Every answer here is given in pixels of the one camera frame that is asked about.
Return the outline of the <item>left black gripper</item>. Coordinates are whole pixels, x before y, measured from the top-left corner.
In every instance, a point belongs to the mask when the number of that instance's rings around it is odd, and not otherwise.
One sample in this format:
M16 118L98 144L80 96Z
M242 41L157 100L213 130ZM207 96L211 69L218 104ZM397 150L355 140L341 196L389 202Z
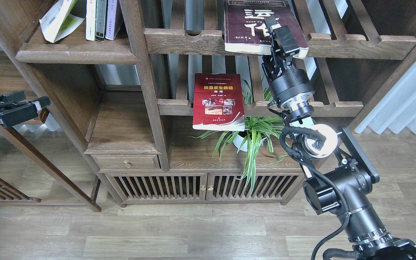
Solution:
M36 118L38 111L51 104L51 100L47 96L33 101L23 101L25 99L23 91L0 95L0 123L5 128Z

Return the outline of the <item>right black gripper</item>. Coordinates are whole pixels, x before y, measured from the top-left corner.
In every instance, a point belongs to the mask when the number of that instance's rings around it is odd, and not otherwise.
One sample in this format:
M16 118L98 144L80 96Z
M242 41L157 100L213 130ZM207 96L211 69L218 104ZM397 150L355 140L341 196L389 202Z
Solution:
M287 109L290 99L314 95L314 88L305 70L295 66L293 58L300 58L300 26L294 15L271 15L264 19L270 34L270 48L262 56L262 68L278 108Z

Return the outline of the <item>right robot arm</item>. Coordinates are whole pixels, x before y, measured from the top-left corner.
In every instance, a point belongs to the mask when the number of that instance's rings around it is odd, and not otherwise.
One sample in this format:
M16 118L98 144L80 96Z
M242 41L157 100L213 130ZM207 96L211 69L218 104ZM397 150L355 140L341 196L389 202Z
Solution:
M314 211L329 211L341 222L314 247L311 258L325 242L345 231L352 251L329 248L322 254L324 260L416 260L416 244L393 237L368 200L380 178L351 131L313 124L309 100L314 90L306 72L292 62L299 46L290 28L274 16L264 23L271 36L271 55L263 57L262 67L273 95L270 105L282 109L275 111L285 124L280 144L306 174L303 190Z

